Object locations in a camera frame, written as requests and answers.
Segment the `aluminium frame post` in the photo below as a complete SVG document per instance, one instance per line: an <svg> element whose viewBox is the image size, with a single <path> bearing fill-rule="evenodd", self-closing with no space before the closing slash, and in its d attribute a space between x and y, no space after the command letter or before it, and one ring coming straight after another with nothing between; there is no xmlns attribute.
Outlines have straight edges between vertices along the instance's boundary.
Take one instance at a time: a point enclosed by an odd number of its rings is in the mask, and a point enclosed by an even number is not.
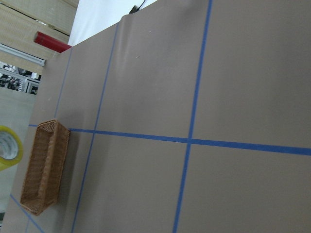
<svg viewBox="0 0 311 233"><path fill-rule="evenodd" d="M25 53L23 51L17 50L15 48L12 48L10 46L7 46L5 44L0 44L0 50L2 52L5 52L7 54L22 58L24 60L27 60L29 62L35 63L41 67L43 67L45 65L45 61L44 59L38 58L36 56L33 56L31 54Z"/></svg>

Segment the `red cylinder bottle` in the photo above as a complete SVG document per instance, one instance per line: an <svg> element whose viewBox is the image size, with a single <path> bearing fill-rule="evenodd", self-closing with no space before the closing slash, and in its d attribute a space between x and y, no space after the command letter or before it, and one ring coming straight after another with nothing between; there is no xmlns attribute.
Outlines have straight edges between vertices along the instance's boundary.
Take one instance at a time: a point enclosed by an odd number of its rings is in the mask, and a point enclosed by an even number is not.
<svg viewBox="0 0 311 233"><path fill-rule="evenodd" d="M58 53L62 53L71 48L70 45L65 44L42 32L36 32L34 42Z"/></svg>

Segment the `brown wicker basket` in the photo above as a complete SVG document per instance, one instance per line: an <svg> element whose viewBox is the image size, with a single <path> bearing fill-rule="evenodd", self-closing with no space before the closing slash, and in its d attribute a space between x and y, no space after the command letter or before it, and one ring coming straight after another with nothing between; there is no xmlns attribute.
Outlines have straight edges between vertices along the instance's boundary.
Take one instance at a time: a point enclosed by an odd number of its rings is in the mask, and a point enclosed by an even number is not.
<svg viewBox="0 0 311 233"><path fill-rule="evenodd" d="M35 216L58 201L69 136L56 119L36 128L20 196L21 206Z"/></svg>

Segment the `yellow tape roll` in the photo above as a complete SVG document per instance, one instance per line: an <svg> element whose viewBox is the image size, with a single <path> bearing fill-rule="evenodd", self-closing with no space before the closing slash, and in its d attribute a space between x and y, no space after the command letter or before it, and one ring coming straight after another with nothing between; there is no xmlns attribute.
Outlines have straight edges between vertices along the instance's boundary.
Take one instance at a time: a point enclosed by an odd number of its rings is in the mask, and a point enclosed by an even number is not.
<svg viewBox="0 0 311 233"><path fill-rule="evenodd" d="M23 144L9 127L0 126L0 170L18 164L23 157Z"/></svg>

